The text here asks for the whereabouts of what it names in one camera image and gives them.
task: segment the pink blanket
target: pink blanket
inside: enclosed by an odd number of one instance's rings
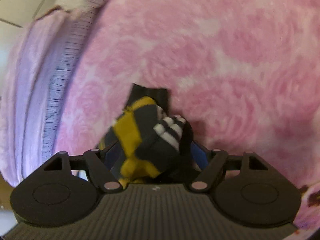
[[[208,148],[255,151],[320,226],[320,0],[110,0],[70,87],[56,151],[93,147],[131,83],[171,90]]]

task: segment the blue fabric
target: blue fabric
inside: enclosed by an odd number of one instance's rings
[[[119,159],[120,152],[122,152],[121,143],[117,142],[106,154],[104,165],[111,170],[113,165]]]
[[[208,164],[207,154],[194,142],[191,143],[191,154],[196,164],[201,170],[203,170]]]

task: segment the white wall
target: white wall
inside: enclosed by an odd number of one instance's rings
[[[7,57],[21,28],[42,15],[55,0],[0,0],[0,96]]]

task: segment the purple fabric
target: purple fabric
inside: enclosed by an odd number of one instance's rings
[[[41,113],[46,110],[50,71],[61,54],[56,41],[61,41],[68,16],[59,10],[34,22],[9,57],[0,109],[0,170],[12,186],[41,163]]]
[[[81,56],[85,41],[97,17],[98,9],[108,0],[88,0],[91,8],[78,21],[74,22],[72,31],[65,44],[61,59],[54,71],[49,85],[47,112],[44,124],[44,139],[42,161],[47,161],[52,155],[60,123],[66,90],[70,83],[77,62]]]

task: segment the circular pad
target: circular pad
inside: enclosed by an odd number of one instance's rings
[[[301,203],[299,191],[286,179],[241,173],[221,182],[213,199],[237,223],[259,228],[293,222]]]
[[[33,198],[46,205],[59,204],[67,200],[70,196],[68,187],[61,184],[46,184],[39,186],[33,193]]]
[[[269,204],[278,198],[278,191],[266,183],[254,183],[244,186],[242,197],[255,204]]]
[[[89,182],[71,174],[41,175],[30,176],[12,192],[11,206],[18,221],[62,226],[83,218],[94,208],[97,191]]]

